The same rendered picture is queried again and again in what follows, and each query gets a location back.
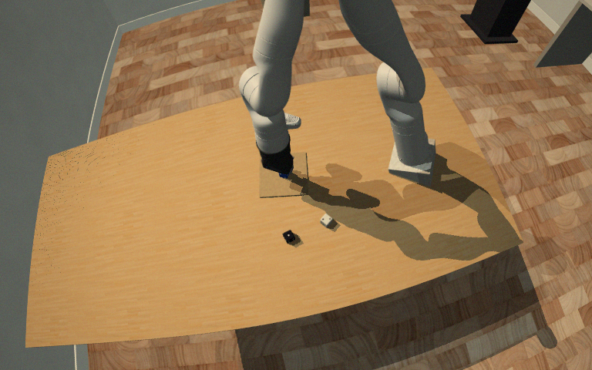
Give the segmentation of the white die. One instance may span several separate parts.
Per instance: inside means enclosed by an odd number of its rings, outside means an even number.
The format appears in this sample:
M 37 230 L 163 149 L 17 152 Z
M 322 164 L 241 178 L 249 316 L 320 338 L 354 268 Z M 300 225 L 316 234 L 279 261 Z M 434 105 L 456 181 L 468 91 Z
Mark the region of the white die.
M 324 225 L 325 227 L 328 227 L 331 222 L 332 222 L 333 218 L 331 218 L 329 215 L 325 214 L 321 219 L 320 219 L 320 223 L 322 225 Z

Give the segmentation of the black die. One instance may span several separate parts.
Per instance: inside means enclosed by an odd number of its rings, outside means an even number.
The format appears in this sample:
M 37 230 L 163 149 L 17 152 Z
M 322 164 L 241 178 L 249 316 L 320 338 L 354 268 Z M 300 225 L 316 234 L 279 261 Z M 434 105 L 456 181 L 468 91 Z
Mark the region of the black die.
M 295 240 L 295 236 L 293 235 L 291 230 L 288 230 L 285 233 L 283 233 L 283 237 L 286 240 L 287 244 Z

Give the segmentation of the tan square mat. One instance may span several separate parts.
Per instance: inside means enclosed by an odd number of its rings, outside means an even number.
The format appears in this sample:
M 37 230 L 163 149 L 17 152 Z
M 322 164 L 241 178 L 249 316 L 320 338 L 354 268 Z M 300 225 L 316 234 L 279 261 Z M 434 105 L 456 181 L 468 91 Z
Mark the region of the tan square mat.
M 288 178 L 278 172 L 263 168 L 260 155 L 259 197 L 286 197 L 308 195 L 306 152 L 291 153 L 294 169 Z

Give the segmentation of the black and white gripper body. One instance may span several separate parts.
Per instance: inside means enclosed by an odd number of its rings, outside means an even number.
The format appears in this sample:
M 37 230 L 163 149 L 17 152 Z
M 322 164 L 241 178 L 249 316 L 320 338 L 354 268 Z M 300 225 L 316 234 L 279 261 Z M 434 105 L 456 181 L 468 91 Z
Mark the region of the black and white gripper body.
M 263 168 L 273 170 L 282 174 L 289 174 L 293 166 L 291 155 L 291 138 L 288 130 L 297 129 L 301 126 L 301 119 L 298 116 L 285 114 L 286 130 L 282 136 L 275 140 L 263 140 L 255 134 L 256 145 L 261 155 Z

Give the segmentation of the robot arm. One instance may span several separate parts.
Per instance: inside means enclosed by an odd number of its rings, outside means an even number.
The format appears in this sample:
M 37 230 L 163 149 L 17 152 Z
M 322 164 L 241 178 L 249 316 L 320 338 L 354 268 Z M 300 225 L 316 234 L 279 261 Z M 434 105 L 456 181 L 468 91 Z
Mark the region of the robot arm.
M 392 0 L 338 1 L 354 37 L 383 61 L 376 82 L 397 154 L 406 166 L 417 166 L 429 156 L 419 102 L 426 80 L 398 12 Z M 239 82 L 254 132 L 263 140 L 275 140 L 286 130 L 283 108 L 291 94 L 292 59 L 303 21 L 304 0 L 265 0 L 253 51 L 256 66 L 247 69 Z

